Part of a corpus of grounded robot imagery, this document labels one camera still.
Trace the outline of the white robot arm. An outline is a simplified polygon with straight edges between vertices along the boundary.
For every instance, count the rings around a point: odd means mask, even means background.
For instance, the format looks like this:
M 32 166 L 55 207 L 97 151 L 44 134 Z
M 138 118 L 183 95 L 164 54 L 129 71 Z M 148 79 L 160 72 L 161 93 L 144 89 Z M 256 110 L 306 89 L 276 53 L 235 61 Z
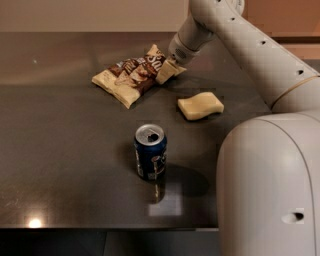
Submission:
M 244 0 L 189 0 L 180 64 L 219 38 L 271 112 L 225 138 L 216 168 L 223 256 L 320 256 L 320 75 L 242 16 Z

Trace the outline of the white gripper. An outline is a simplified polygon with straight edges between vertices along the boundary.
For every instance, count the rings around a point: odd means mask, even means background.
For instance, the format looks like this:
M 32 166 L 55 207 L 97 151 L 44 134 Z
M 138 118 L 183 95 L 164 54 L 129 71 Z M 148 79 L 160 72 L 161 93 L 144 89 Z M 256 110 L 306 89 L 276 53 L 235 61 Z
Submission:
M 188 64 L 199 55 L 199 41 L 195 35 L 176 33 L 169 44 L 168 52 L 180 65 Z M 162 85 L 173 75 L 179 76 L 186 70 L 181 66 L 175 68 L 172 60 L 165 60 L 156 76 L 156 82 Z

